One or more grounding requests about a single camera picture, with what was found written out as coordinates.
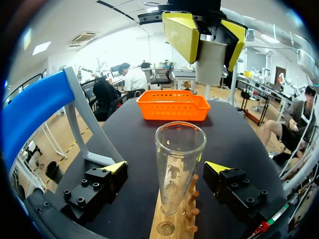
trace blue chair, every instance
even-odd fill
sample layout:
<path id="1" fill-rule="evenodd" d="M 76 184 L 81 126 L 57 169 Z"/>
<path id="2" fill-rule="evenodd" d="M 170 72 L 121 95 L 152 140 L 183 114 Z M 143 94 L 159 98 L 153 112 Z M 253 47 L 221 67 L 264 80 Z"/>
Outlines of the blue chair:
<path id="1" fill-rule="evenodd" d="M 63 106 L 83 158 L 101 165 L 123 161 L 96 121 L 73 69 L 67 67 L 26 88 L 3 110 L 3 152 L 8 171 L 33 132 Z M 109 157 L 88 151 L 79 129 L 75 108 L 93 134 L 104 142 Z"/>

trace wooden board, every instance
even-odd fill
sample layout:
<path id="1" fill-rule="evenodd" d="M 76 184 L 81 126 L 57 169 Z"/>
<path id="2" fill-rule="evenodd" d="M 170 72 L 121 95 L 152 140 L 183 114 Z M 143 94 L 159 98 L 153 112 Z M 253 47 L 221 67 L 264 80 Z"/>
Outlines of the wooden board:
<path id="1" fill-rule="evenodd" d="M 150 239 L 193 239 L 194 232 L 187 232 L 187 226 L 195 225 L 195 217 L 188 219 L 186 217 L 186 210 L 189 211 L 190 207 L 195 208 L 196 203 L 193 201 L 192 205 L 188 205 L 188 200 L 191 194 L 187 191 L 183 201 L 178 207 L 176 214 L 173 216 L 166 216 L 161 211 L 160 192 L 155 207 L 153 224 L 150 234 Z"/>

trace wooden peg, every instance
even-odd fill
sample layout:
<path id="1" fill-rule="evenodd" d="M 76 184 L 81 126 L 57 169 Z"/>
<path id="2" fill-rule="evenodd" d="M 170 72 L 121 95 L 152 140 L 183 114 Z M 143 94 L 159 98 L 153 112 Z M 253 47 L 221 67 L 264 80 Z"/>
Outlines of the wooden peg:
<path id="1" fill-rule="evenodd" d="M 198 231 L 198 226 L 187 226 L 186 231 L 189 233 L 195 233 Z"/>
<path id="2" fill-rule="evenodd" d="M 198 197 L 199 195 L 199 192 L 198 191 L 194 191 L 192 194 L 191 194 L 191 197 L 190 199 L 188 200 L 188 204 L 191 205 L 195 200 L 196 198 Z"/>
<path id="3" fill-rule="evenodd" d="M 193 192 L 193 189 L 194 189 L 194 187 L 195 187 L 195 184 L 197 183 L 197 180 L 198 180 L 198 175 L 197 175 L 197 174 L 194 174 L 193 179 L 191 180 L 191 183 L 190 183 L 189 188 L 188 188 L 188 191 L 189 191 L 190 193 Z"/>
<path id="4" fill-rule="evenodd" d="M 187 218 L 192 218 L 194 216 L 196 216 L 197 214 L 199 214 L 199 209 L 195 208 L 193 210 L 191 210 L 189 213 L 186 213 Z"/>

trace orange basket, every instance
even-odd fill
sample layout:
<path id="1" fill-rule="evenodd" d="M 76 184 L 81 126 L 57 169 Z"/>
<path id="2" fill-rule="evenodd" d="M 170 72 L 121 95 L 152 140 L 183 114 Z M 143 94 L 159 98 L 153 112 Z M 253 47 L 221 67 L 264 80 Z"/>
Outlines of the orange basket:
<path id="1" fill-rule="evenodd" d="M 190 91 L 145 91 L 136 101 L 146 120 L 203 121 L 210 109 Z"/>

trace clear glass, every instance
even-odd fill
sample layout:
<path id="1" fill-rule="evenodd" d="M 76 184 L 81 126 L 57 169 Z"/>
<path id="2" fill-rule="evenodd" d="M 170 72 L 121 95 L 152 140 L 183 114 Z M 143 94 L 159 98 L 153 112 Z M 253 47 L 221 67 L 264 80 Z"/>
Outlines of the clear glass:
<path id="1" fill-rule="evenodd" d="M 177 212 L 206 145 L 205 133 L 194 124 L 167 123 L 155 133 L 161 209 Z"/>

